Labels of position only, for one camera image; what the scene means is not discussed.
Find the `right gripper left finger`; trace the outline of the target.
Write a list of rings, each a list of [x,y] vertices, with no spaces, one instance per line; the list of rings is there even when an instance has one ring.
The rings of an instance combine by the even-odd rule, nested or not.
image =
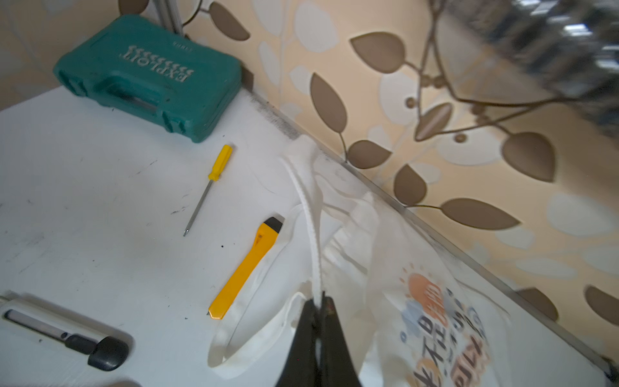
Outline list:
[[[296,333],[277,387],[315,387],[320,385],[319,315],[313,300],[307,301],[301,311]]]

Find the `white printed tote pouch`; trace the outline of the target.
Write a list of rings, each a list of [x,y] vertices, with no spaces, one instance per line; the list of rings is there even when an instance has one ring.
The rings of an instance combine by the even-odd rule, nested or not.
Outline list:
[[[319,153],[303,135],[282,154],[299,203],[219,324],[209,368],[241,376],[282,335],[294,337],[307,301],[319,314],[328,296],[361,386],[511,385],[506,346],[482,322],[482,293],[375,194],[335,190],[347,207],[325,203]]]

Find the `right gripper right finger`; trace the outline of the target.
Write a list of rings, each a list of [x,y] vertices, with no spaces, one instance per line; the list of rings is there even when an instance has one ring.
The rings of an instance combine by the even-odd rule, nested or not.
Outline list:
[[[322,297],[319,311],[319,339],[319,386],[360,387],[335,302],[328,296]]]

